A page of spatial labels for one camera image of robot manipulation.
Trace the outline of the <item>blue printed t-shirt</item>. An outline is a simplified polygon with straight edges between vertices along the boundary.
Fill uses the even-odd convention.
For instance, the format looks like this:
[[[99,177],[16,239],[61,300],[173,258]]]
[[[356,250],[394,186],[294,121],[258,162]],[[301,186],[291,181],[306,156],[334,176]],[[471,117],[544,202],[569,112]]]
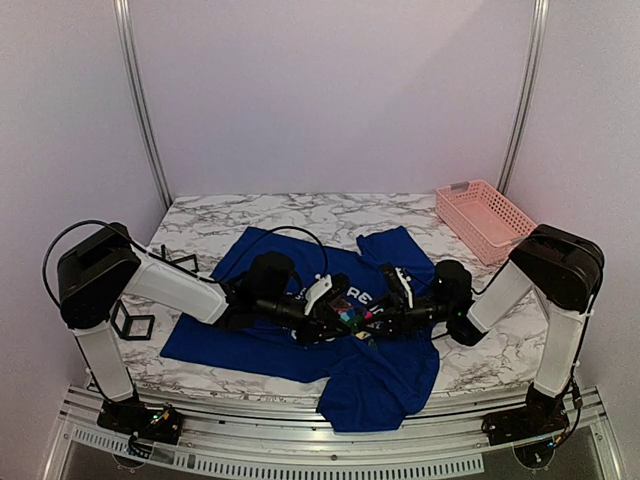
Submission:
[[[344,274],[350,287],[346,309],[366,310],[386,291],[380,268],[391,264],[418,281],[423,295],[435,266],[404,227],[360,235],[354,251],[319,248],[298,240],[249,227],[220,260],[212,276],[234,279],[248,271],[263,253],[291,258],[299,281],[289,294],[301,294],[324,266],[331,275]],[[327,381],[317,411],[339,433],[393,431],[408,415],[420,412],[436,382],[439,353],[425,328],[396,340],[372,343],[353,336],[302,346],[289,330],[259,319],[241,331],[206,325],[186,314],[179,317],[161,350],[164,358],[182,362],[280,377],[300,383]]]

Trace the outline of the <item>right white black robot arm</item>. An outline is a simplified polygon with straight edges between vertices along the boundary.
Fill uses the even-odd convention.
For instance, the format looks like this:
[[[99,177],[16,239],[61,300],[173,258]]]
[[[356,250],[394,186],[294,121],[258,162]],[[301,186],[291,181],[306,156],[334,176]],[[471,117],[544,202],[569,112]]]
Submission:
[[[536,398],[517,415],[517,427],[537,436],[552,424],[549,399],[568,387],[579,359],[586,326],[604,280],[605,255],[593,241],[540,224],[507,255],[479,291],[461,262],[441,260],[424,294],[413,287],[413,272],[385,265],[388,284],[380,310],[363,327],[397,338],[443,323],[457,343],[475,346],[526,300],[533,300],[546,322],[540,361],[530,387]]]

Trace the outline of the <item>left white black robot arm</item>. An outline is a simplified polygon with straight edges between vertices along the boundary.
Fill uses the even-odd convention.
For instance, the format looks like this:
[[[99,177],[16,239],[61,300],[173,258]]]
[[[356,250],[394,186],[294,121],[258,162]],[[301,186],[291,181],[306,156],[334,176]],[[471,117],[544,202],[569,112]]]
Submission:
[[[111,404],[111,419],[128,434],[148,426],[120,343],[147,342],[155,316],[131,312],[131,301],[185,314],[206,326],[249,327],[256,318],[294,332],[301,344],[333,340],[350,330],[332,308],[339,294],[329,272],[329,255],[320,250],[322,270],[301,297],[288,293],[299,282],[294,261],[267,251],[247,271],[206,277],[137,243],[121,223],[100,222],[96,232],[63,253],[56,264],[59,314],[74,335],[100,395]]]

